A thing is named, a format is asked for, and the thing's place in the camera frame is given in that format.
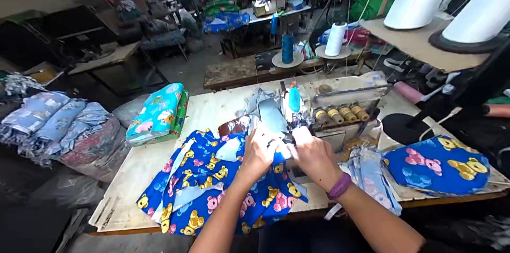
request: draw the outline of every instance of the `teddy bear print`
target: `teddy bear print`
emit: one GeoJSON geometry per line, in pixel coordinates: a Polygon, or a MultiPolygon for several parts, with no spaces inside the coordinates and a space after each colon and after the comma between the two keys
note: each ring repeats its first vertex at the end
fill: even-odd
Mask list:
{"type": "Polygon", "coordinates": [[[292,183],[288,183],[287,187],[289,188],[290,194],[292,194],[294,197],[299,198],[301,197],[301,192],[297,190],[296,186],[292,183]]]}
{"type": "Polygon", "coordinates": [[[221,180],[222,178],[224,178],[225,176],[227,176],[227,173],[228,173],[228,168],[226,168],[224,165],[221,166],[221,169],[219,172],[216,172],[214,174],[214,177],[218,180],[221,180]]]}
{"type": "Polygon", "coordinates": [[[203,217],[198,217],[198,211],[193,210],[190,215],[188,225],[181,229],[181,233],[184,235],[196,235],[196,230],[203,226],[203,217]]]}
{"type": "Polygon", "coordinates": [[[149,198],[145,195],[145,193],[142,195],[142,197],[137,201],[136,205],[139,209],[146,208],[147,205],[149,205],[149,198]]]}
{"type": "Polygon", "coordinates": [[[473,180],[477,173],[487,173],[488,169],[476,158],[469,158],[468,162],[448,160],[448,164],[459,171],[459,175],[466,180],[473,180]]]}
{"type": "Polygon", "coordinates": [[[209,162],[208,165],[206,165],[206,167],[209,169],[209,170],[213,170],[215,167],[216,167],[216,164],[220,161],[221,159],[218,159],[218,158],[214,158],[214,153],[211,155],[211,161],[209,162]]]}
{"type": "Polygon", "coordinates": [[[188,150],[188,152],[186,152],[184,154],[184,157],[182,158],[181,167],[184,166],[186,161],[188,161],[188,158],[193,158],[194,156],[195,156],[195,152],[193,152],[192,149],[188,150]]]}
{"type": "Polygon", "coordinates": [[[204,182],[203,184],[200,184],[198,187],[200,189],[204,189],[204,188],[212,186],[212,185],[213,185],[213,178],[212,178],[212,176],[208,176],[206,178],[206,182],[204,182]]]}
{"type": "Polygon", "coordinates": [[[239,211],[239,217],[244,217],[246,210],[248,210],[248,207],[255,206],[255,200],[252,197],[251,193],[248,193],[246,198],[243,200],[243,204],[241,204],[241,210],[239,211]]]}
{"type": "Polygon", "coordinates": [[[419,152],[410,147],[406,148],[405,151],[409,153],[409,156],[405,158],[405,162],[411,165],[424,165],[433,170],[437,175],[443,175],[443,169],[439,160],[424,158],[419,152]]]}
{"type": "Polygon", "coordinates": [[[273,188],[272,186],[267,187],[269,189],[269,197],[267,197],[266,200],[262,200],[262,206],[269,207],[269,204],[274,200],[274,198],[277,196],[279,189],[273,188]]]}

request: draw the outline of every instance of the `thread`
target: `thread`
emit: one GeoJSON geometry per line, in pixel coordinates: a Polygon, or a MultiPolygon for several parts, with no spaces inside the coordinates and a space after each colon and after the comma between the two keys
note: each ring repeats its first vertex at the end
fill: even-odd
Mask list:
{"type": "Polygon", "coordinates": [[[334,107],[328,108],[328,116],[337,124],[342,124],[344,122],[344,118],[334,107]]]}
{"type": "Polygon", "coordinates": [[[393,88],[404,96],[407,100],[411,101],[412,103],[416,104],[417,102],[421,101],[424,95],[411,86],[409,86],[407,83],[403,81],[398,81],[393,85],[393,88]]]}
{"type": "Polygon", "coordinates": [[[294,60],[294,35],[285,33],[282,35],[282,62],[290,64],[294,60]]]}
{"type": "Polygon", "coordinates": [[[327,126],[333,123],[333,121],[329,119],[328,114],[321,109],[315,112],[315,118],[320,126],[327,126]]]}
{"type": "Polygon", "coordinates": [[[364,108],[362,108],[361,106],[353,106],[351,108],[351,111],[353,112],[353,114],[355,114],[361,121],[367,121],[370,116],[368,115],[368,113],[365,111],[364,108]]]}
{"type": "Polygon", "coordinates": [[[346,29],[347,23],[340,25],[340,23],[336,22],[333,24],[331,32],[329,32],[328,43],[326,44],[324,54],[327,56],[338,56],[338,54],[340,54],[346,29]]]}
{"type": "Polygon", "coordinates": [[[347,106],[342,107],[339,112],[348,122],[355,122],[357,120],[356,115],[347,106]]]}

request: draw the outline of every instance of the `folded fabric stack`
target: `folded fabric stack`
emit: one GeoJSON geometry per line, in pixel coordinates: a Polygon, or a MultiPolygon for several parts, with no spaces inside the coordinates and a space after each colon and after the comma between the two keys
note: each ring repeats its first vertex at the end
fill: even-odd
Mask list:
{"type": "MultiPolygon", "coordinates": [[[[161,224],[163,233],[197,235],[233,182],[243,160],[245,137],[246,133],[236,133],[215,138],[208,129],[194,131],[141,194],[137,206],[161,224]]],[[[306,188],[290,180],[286,161],[276,152],[272,166],[239,208],[236,233],[278,221],[297,199],[308,202],[306,188]]]]}
{"type": "Polygon", "coordinates": [[[437,196],[481,191],[490,176],[487,157],[447,136],[387,152],[382,161],[398,184],[437,196]]]}
{"type": "Polygon", "coordinates": [[[181,83],[173,83],[154,92],[126,132],[132,146],[177,139],[188,107],[189,93],[181,83]]]}
{"type": "Polygon", "coordinates": [[[108,112],[99,103],[87,104],[59,92],[38,93],[2,120],[0,142],[17,145],[19,154],[49,165],[72,150],[75,140],[101,129],[107,119],[108,112]]]}

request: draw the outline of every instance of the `plastic bag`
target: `plastic bag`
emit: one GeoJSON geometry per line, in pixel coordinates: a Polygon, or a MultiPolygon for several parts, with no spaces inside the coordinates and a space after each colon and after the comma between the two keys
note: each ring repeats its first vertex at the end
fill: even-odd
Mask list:
{"type": "Polygon", "coordinates": [[[105,195],[99,181],[62,167],[50,180],[30,195],[29,204],[55,202],[57,206],[81,208],[98,204],[105,195]]]}

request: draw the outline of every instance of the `teddy bear print fabric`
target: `teddy bear print fabric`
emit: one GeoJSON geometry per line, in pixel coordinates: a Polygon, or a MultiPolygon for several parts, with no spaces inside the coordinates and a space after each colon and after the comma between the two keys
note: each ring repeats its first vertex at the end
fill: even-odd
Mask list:
{"type": "MultiPolygon", "coordinates": [[[[221,203],[243,160],[246,133],[215,138],[194,131],[177,149],[137,200],[137,206],[161,225],[163,233],[197,235],[221,203]]],[[[279,152],[271,168],[246,194],[236,233],[248,233],[285,217],[304,187],[287,176],[279,152]]]]}
{"type": "Polygon", "coordinates": [[[386,153],[385,165],[398,184],[455,195],[483,189],[488,159],[457,139],[439,136],[386,153]]]}
{"type": "Polygon", "coordinates": [[[129,125],[126,140],[132,144],[140,144],[169,134],[175,122],[175,111],[182,97],[182,88],[181,83],[171,83],[150,94],[140,113],[129,125]]]}

